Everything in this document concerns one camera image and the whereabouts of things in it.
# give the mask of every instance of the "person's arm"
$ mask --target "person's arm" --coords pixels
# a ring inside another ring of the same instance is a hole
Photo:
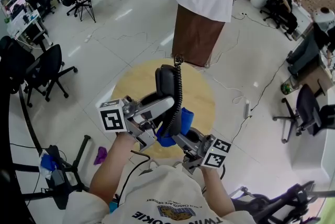
[[[100,197],[107,204],[113,200],[122,170],[131,156],[130,151],[135,142],[135,138],[129,134],[120,133],[109,150],[107,158],[93,176],[89,192]]]
[[[291,13],[291,8],[290,8],[290,6],[289,6],[289,4],[288,4],[288,1],[287,0],[283,0],[283,3],[284,3],[284,5],[286,6],[286,9],[287,9],[287,11],[289,12],[289,13]]]
[[[234,204],[228,196],[217,171],[203,166],[200,169],[205,180],[205,198],[209,208],[219,217],[235,212]]]

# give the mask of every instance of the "brown trash bin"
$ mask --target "brown trash bin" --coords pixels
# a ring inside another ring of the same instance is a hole
[[[181,54],[188,63],[209,67],[210,55],[225,23],[198,15],[178,5],[172,56]]]

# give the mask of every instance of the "white t-shirt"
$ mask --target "white t-shirt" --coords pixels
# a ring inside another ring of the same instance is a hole
[[[177,169],[161,165],[134,177],[112,214],[99,197],[86,192],[69,195],[63,224],[255,224],[246,211],[218,217],[200,186]]]

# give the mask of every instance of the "black coiled cable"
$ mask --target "black coiled cable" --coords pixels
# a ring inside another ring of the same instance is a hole
[[[183,85],[182,85],[182,71],[181,64],[184,62],[184,58],[182,55],[175,55],[174,59],[174,87],[175,87],[175,103],[173,105],[173,114],[171,116],[171,120],[168,125],[163,129],[161,136],[164,137],[168,130],[171,128],[175,118],[180,112],[180,108],[182,107],[183,102]]]

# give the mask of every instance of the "purple cloth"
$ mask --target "purple cloth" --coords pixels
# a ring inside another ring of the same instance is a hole
[[[94,160],[94,165],[102,163],[107,157],[107,150],[104,147],[99,147],[98,154]]]

